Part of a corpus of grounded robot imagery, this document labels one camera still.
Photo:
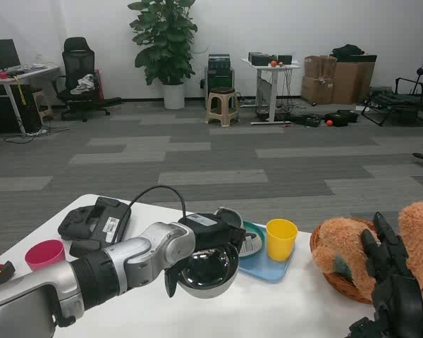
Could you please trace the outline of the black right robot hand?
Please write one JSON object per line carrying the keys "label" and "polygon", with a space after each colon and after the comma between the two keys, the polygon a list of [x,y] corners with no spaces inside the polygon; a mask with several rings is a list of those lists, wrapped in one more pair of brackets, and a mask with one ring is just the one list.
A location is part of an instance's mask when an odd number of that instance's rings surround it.
{"label": "black right robot hand", "polygon": [[401,236],[379,212],[373,217],[376,236],[361,235],[367,272],[376,280],[372,292],[374,319],[363,317],[349,327],[349,337],[423,337],[423,298],[419,282],[407,266]]}

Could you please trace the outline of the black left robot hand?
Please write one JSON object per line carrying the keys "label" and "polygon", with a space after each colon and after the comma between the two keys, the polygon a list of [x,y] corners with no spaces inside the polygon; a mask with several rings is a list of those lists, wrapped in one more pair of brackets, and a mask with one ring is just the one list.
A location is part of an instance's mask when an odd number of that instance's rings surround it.
{"label": "black left robot hand", "polygon": [[165,269],[166,293],[171,298],[181,286],[199,299],[222,295],[237,275],[244,227],[213,213],[185,215],[178,222],[191,231],[194,243],[187,247],[184,257]]}

